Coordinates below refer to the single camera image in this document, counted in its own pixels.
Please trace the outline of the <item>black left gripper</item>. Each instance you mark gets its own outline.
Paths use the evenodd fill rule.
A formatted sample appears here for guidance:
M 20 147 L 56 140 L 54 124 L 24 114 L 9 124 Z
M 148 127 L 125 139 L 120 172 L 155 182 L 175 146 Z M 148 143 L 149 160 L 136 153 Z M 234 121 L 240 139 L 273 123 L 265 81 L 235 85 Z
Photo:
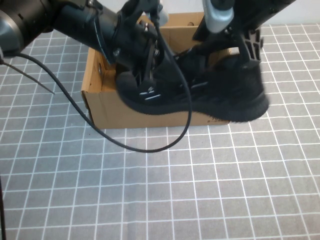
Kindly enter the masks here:
M 160 26 L 159 0 L 128 0 L 117 12 L 114 49 L 117 72 L 144 72 L 143 85 L 154 86 L 153 69 L 163 62 L 163 46 L 157 27 Z

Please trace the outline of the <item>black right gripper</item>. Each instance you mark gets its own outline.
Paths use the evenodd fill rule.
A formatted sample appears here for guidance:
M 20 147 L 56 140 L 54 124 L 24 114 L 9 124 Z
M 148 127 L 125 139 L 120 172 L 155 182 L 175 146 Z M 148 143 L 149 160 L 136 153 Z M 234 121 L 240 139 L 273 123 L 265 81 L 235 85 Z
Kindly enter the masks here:
M 194 51 L 239 48 L 243 63 L 260 63 L 264 40 L 261 36 L 263 12 L 215 11 L 205 13 L 192 39 Z

